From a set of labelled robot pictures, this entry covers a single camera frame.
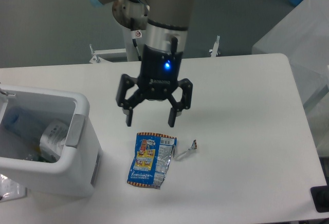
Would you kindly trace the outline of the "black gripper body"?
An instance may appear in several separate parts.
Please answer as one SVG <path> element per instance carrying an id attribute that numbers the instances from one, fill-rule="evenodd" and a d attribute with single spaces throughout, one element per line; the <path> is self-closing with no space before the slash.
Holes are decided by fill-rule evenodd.
<path id="1" fill-rule="evenodd" d="M 182 52 L 154 50 L 147 45 L 143 48 L 138 90 L 147 100 L 165 100 L 178 87 L 178 73 Z"/>

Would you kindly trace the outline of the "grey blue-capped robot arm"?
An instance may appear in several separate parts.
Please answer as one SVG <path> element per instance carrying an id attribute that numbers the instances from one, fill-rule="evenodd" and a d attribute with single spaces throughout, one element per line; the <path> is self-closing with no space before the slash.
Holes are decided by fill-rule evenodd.
<path id="1" fill-rule="evenodd" d="M 90 0 L 103 6 L 120 0 Z M 193 84 L 188 79 L 178 79 L 185 49 L 194 0 L 127 0 L 140 5 L 137 13 L 127 12 L 129 26 L 136 27 L 136 20 L 143 18 L 145 42 L 138 77 L 123 74 L 120 79 L 116 102 L 126 114 L 130 125 L 134 108 L 144 100 L 171 103 L 168 124 L 173 127 L 176 117 L 189 109 Z"/>

